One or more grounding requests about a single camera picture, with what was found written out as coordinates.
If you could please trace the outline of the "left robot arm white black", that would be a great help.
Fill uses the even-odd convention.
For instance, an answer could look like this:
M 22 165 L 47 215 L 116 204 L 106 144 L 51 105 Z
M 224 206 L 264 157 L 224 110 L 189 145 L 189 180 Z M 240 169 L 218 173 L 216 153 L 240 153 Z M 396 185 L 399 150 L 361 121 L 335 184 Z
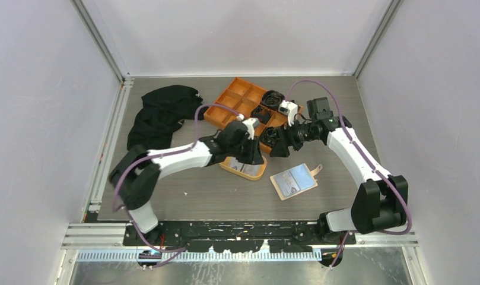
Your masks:
M 133 147 L 111 171 L 109 182 L 138 227 L 139 239 L 147 245 L 160 240 L 159 221 L 150 203 L 160 179 L 183 170 L 222 163 L 229 157 L 244 164 L 263 164 L 255 134 L 259 126 L 256 118 L 231 121 L 218 134 L 181 147 L 167 150 Z

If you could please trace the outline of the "orange oval tray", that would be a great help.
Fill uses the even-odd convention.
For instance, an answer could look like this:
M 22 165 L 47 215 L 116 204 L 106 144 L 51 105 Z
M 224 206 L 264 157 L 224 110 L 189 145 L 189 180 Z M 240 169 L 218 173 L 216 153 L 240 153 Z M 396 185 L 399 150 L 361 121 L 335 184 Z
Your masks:
M 261 156 L 262 164 L 240 163 L 235 157 L 227 157 L 219 164 L 220 168 L 243 177 L 250 181 L 258 181 L 264 174 L 267 167 L 267 159 Z

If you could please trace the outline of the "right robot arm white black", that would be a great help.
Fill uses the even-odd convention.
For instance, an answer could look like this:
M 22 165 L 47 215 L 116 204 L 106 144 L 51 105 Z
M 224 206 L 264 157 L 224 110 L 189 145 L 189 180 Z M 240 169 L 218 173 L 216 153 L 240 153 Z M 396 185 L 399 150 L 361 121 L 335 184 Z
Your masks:
M 341 232 L 390 232 L 392 228 L 411 225 L 407 210 L 408 183 L 401 176 L 391 175 L 363 148 L 351 124 L 343 116 L 335 116 L 327 98 L 309 100 L 308 122 L 297 120 L 298 106 L 282 101 L 278 110 L 287 116 L 287 123 L 276 127 L 272 157 L 288 157 L 305 142 L 321 141 L 343 162 L 358 187 L 351 207 L 322 213 L 317 221 L 318 238 L 334 243 Z

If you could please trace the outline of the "beige card holder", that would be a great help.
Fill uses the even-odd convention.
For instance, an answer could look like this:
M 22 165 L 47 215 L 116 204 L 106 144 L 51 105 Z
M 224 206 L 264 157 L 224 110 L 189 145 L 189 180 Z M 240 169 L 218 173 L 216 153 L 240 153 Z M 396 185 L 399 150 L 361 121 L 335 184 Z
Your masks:
M 269 178 L 280 200 L 284 201 L 317 187 L 318 183 L 315 176 L 322 169 L 322 164 L 319 164 L 313 170 L 310 170 L 308 166 L 303 163 L 272 175 Z

